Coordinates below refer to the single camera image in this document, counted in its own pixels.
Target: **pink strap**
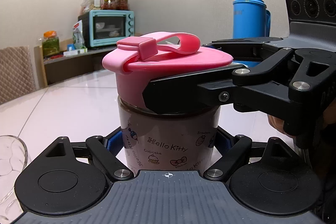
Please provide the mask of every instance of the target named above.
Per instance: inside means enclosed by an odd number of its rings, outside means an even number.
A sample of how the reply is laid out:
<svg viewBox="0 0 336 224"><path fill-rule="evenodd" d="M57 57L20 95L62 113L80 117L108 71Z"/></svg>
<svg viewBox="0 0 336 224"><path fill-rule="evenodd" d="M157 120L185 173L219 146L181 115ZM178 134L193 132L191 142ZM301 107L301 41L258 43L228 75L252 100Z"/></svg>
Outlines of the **pink strap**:
<svg viewBox="0 0 336 224"><path fill-rule="evenodd" d="M180 39L180 47L173 48L167 45L157 45L158 42L170 37ZM107 70L119 74L127 74L125 64L146 60L158 53L178 52L180 54L194 54L201 46L199 38L191 33L184 32L153 32L141 37L127 37L117 42L117 49L107 54L103 59L103 66Z"/></svg>

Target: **camera lens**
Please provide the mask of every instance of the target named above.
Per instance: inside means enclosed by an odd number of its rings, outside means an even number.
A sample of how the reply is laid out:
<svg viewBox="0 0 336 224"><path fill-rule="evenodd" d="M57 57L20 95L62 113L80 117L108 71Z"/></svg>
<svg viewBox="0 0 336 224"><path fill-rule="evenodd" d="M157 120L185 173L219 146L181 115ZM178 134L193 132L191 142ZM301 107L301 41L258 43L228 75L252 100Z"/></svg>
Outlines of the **camera lens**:
<svg viewBox="0 0 336 224"><path fill-rule="evenodd" d="M316 0L305 0L304 9L309 17L317 17L319 15L319 5Z"/></svg>
<svg viewBox="0 0 336 224"><path fill-rule="evenodd" d="M297 0L292 1L291 9L292 9L293 14L296 16L301 12L301 7Z"/></svg>
<svg viewBox="0 0 336 224"><path fill-rule="evenodd" d="M336 15L335 0L324 0L324 11L328 16L334 17Z"/></svg>

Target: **pink lid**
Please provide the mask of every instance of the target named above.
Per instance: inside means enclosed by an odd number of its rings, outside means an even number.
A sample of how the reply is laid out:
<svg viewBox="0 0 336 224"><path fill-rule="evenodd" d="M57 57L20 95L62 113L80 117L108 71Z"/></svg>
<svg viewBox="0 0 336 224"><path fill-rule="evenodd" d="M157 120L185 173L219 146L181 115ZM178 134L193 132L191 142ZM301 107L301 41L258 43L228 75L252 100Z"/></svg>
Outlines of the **pink lid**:
<svg viewBox="0 0 336 224"><path fill-rule="evenodd" d="M157 45L177 36L180 45ZM116 73L119 96L126 102L146 108L142 92L151 79L229 65L232 56L219 50L200 47L190 33L154 32L127 37L103 59L103 67Z"/></svg>

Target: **hello kitty cup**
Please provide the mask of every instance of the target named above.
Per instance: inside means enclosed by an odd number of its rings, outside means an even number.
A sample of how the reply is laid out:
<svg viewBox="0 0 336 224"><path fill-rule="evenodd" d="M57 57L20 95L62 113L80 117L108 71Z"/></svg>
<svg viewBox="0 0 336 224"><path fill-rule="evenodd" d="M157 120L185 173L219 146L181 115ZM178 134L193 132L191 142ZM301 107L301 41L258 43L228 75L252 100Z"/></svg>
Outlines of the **hello kitty cup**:
<svg viewBox="0 0 336 224"><path fill-rule="evenodd" d="M174 36L180 39L180 45L157 45ZM116 73L128 167L134 174L141 169L203 173L213 151L219 107L158 115L146 108L142 92L151 79L226 66L232 56L200 47L199 38L189 33L156 32L127 37L119 40L117 47L102 63Z"/></svg>

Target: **jar with red contents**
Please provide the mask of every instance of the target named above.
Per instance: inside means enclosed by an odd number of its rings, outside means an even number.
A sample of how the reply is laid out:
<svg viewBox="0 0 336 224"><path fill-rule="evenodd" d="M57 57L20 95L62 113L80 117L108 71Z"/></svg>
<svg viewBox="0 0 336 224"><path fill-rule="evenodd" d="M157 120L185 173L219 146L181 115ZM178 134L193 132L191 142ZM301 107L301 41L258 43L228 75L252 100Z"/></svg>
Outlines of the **jar with red contents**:
<svg viewBox="0 0 336 224"><path fill-rule="evenodd" d="M116 0L104 0L103 10L116 10Z"/></svg>
<svg viewBox="0 0 336 224"><path fill-rule="evenodd" d="M117 10L129 10L128 0L115 0L117 4Z"/></svg>

